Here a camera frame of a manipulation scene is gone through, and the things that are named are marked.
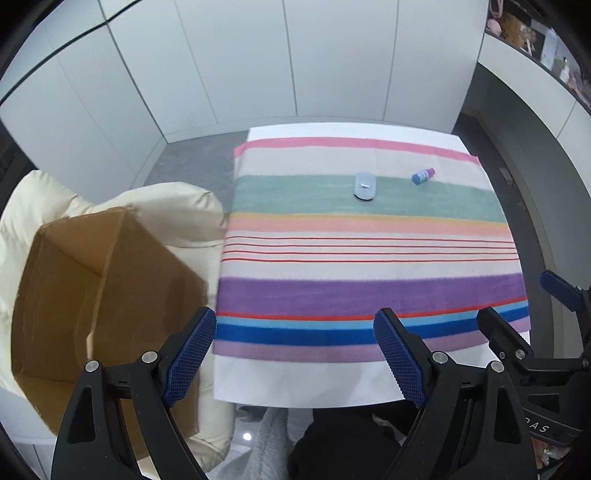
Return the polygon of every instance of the striped cloth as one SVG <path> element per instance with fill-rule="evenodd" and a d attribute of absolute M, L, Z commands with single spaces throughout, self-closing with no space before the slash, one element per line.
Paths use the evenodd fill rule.
<path fill-rule="evenodd" d="M 253 360 L 273 363 L 273 375 L 283 362 L 290 381 L 309 362 L 383 364 L 372 331 L 383 307 L 448 352 L 486 342 L 476 325 L 483 306 L 519 332 L 530 329 L 517 250 L 476 157 L 391 141 L 283 138 L 247 142 L 236 165 L 214 352 L 247 362 L 232 369 L 250 381 L 266 375 L 260 362 L 256 373 L 244 370 Z M 411 182 L 430 167 L 431 180 Z M 353 196 L 359 171 L 377 176 L 370 202 Z M 229 374 L 218 369 L 216 380 Z M 318 392 L 297 381 L 301 398 L 280 406 L 315 406 L 306 398 Z"/>

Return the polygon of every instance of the cardboard box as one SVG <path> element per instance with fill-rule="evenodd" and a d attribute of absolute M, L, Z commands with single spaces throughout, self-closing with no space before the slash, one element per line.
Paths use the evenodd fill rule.
<path fill-rule="evenodd" d="M 158 350 L 200 306 L 206 285 L 125 208 L 42 226 L 19 286 L 12 320 L 12 372 L 49 429 L 59 431 L 90 359 L 105 366 Z M 185 436 L 197 433 L 197 381 L 172 409 Z M 138 459 L 148 455 L 131 402 L 122 402 Z"/>

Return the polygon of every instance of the cream sofa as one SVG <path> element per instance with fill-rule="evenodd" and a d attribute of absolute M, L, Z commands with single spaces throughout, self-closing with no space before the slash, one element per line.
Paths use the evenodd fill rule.
<path fill-rule="evenodd" d="M 10 341 L 12 310 L 33 237 L 44 223 L 115 206 L 136 211 L 148 231 L 207 281 L 208 305 L 215 308 L 226 218 L 213 193 L 185 183 L 161 183 L 93 205 L 47 173 L 33 171 L 16 187 L 0 218 L 0 387 L 25 401 L 11 373 Z M 205 471 L 225 458 L 235 420 L 234 404 L 213 398 L 213 362 L 210 351 L 199 369 L 199 433 L 187 441 Z M 158 478 L 149 457 L 139 465 L 143 475 Z"/>

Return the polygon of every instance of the red stripe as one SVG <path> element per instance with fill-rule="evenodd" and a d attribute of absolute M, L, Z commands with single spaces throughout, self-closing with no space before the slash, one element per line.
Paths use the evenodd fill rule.
<path fill-rule="evenodd" d="M 224 254 L 258 255 L 508 255 L 511 253 L 517 252 L 261 252 L 252 250 L 224 251 Z"/>
<path fill-rule="evenodd" d="M 319 244 L 286 244 L 286 245 L 267 245 L 267 244 L 247 244 L 247 243 L 240 243 L 240 242 L 232 242 L 226 244 L 226 247 L 235 247 L 235 246 L 245 246 L 245 247 L 269 247 L 269 248 L 279 248 L 279 247 L 344 247 L 344 248 L 480 248 L 486 250 L 514 250 L 515 247 L 472 247 L 466 246 L 463 247 L 461 245 L 366 245 L 366 244 L 358 244 L 358 245 L 319 245 Z"/>
<path fill-rule="evenodd" d="M 437 312 L 412 312 L 397 315 L 398 318 L 413 318 L 413 317 L 433 317 L 435 315 L 446 315 L 449 313 L 461 313 L 471 312 L 472 310 L 480 310 L 486 307 L 500 307 L 502 305 L 509 305 L 511 303 L 517 303 L 519 301 L 526 301 L 527 297 L 520 297 L 517 299 L 498 301 L 496 303 L 486 303 L 484 305 L 475 305 L 472 307 L 463 307 L 457 309 L 439 310 Z M 355 320 L 373 320 L 373 316 L 330 316 L 330 317 L 306 317 L 306 316 L 295 316 L 295 315 L 252 315 L 249 313 L 236 313 L 236 312 L 217 312 L 218 316 L 222 317 L 235 317 L 243 319 L 254 319 L 254 320 L 303 320 L 309 322 L 348 322 Z"/>
<path fill-rule="evenodd" d="M 343 237 L 343 236 L 248 236 L 248 235 L 228 235 L 229 238 L 253 238 L 259 240 L 412 240 L 421 242 L 483 242 L 488 244 L 515 244 L 509 240 L 474 240 L 474 239 L 456 239 L 456 238 L 369 238 L 369 237 Z"/>
<path fill-rule="evenodd" d="M 262 258 L 222 258 L 222 262 L 271 262 L 271 263 L 441 263 L 441 262 L 512 262 L 519 258 L 456 258 L 454 260 L 263 260 Z"/>

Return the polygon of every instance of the pink stripe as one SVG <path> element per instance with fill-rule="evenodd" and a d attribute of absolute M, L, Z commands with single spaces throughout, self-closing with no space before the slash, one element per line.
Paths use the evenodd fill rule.
<path fill-rule="evenodd" d="M 511 322 L 511 326 L 519 333 L 531 329 L 530 318 Z M 471 346 L 487 343 L 486 337 L 480 332 L 459 333 L 425 340 L 432 350 L 454 352 Z M 339 346 L 291 346 L 291 345 L 258 345 L 255 343 L 230 342 L 216 340 L 213 353 L 217 355 L 249 358 L 253 360 L 270 360 L 279 362 L 317 362 L 317 363 L 362 363 L 381 362 L 384 360 L 382 351 L 377 344 L 373 345 L 339 345 Z"/>
<path fill-rule="evenodd" d="M 334 216 L 265 216 L 230 215 L 228 235 L 235 231 L 247 232 L 351 232 L 351 233 L 406 233 L 418 235 L 479 236 L 513 240 L 509 226 L 493 222 L 454 222 L 433 220 L 360 219 Z"/>
<path fill-rule="evenodd" d="M 530 318 L 511 322 L 511 326 L 518 332 L 528 332 L 531 330 Z M 457 335 L 449 335 L 445 337 L 428 338 L 425 340 L 427 346 L 431 351 L 442 350 L 444 352 L 454 352 L 471 346 L 482 345 L 488 343 L 486 337 L 476 330 L 474 332 L 458 333 Z"/>
<path fill-rule="evenodd" d="M 263 138 L 253 140 L 234 149 L 234 156 L 240 157 L 251 148 L 297 148 L 297 147 L 342 147 L 342 148 L 377 148 L 379 150 L 397 150 L 424 155 L 437 155 L 452 160 L 468 161 L 480 165 L 477 157 L 468 153 L 448 150 L 447 148 L 431 147 L 406 142 L 375 140 L 372 138 L 339 138 L 339 137 L 300 137 L 300 138 Z"/>

